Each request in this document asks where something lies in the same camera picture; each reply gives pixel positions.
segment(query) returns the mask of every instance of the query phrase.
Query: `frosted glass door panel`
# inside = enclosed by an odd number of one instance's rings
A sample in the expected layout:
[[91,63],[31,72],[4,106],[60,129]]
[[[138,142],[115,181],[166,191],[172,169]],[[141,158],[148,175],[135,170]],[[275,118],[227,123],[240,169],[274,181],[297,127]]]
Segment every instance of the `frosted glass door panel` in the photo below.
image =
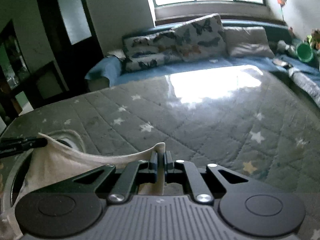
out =
[[71,44],[91,37],[81,0],[58,0],[60,12]]

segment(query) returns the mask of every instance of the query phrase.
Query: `wall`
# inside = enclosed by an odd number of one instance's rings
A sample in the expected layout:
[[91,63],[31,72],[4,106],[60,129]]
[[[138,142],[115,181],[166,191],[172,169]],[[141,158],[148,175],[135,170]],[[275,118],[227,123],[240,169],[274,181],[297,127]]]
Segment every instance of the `wall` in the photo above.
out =
[[267,6],[241,2],[197,2],[160,6],[156,8],[156,18],[165,19],[175,16],[221,13],[229,15],[273,18]]
[[[154,26],[148,0],[86,0],[103,54],[121,47],[121,36]],[[0,0],[0,31],[13,20],[13,25],[26,64],[31,72],[54,61],[36,0]],[[58,94],[55,79],[40,82],[44,97]]]
[[[276,19],[282,20],[277,0],[267,0],[267,4]],[[293,28],[294,33],[304,39],[312,29],[320,28],[320,0],[287,0],[283,8],[284,20]]]

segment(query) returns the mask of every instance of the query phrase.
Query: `dark door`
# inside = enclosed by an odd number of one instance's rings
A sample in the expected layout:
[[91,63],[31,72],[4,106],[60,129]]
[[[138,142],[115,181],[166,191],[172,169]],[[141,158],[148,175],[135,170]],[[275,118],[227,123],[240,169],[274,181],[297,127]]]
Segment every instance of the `dark door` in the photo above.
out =
[[84,93],[85,74],[103,54],[85,0],[37,0],[61,73],[73,95]]

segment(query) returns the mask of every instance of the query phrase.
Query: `green cup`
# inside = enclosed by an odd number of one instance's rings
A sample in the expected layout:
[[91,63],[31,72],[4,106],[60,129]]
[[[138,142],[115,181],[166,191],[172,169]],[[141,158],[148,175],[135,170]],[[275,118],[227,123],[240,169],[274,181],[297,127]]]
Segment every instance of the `green cup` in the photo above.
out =
[[309,43],[303,42],[297,46],[297,55],[300,61],[309,63],[313,60],[313,50]]

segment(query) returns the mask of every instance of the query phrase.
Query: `star-patterned tablecloth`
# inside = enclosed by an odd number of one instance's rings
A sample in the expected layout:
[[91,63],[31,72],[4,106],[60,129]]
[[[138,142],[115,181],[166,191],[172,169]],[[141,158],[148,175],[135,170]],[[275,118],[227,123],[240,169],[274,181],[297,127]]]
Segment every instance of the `star-patterned tablecloth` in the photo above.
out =
[[[173,158],[217,163],[294,192],[302,240],[320,238],[320,122],[278,79],[254,66],[199,70],[111,87],[17,118],[4,137],[72,129],[87,153],[127,155],[165,142]],[[16,156],[4,158],[6,182]]]

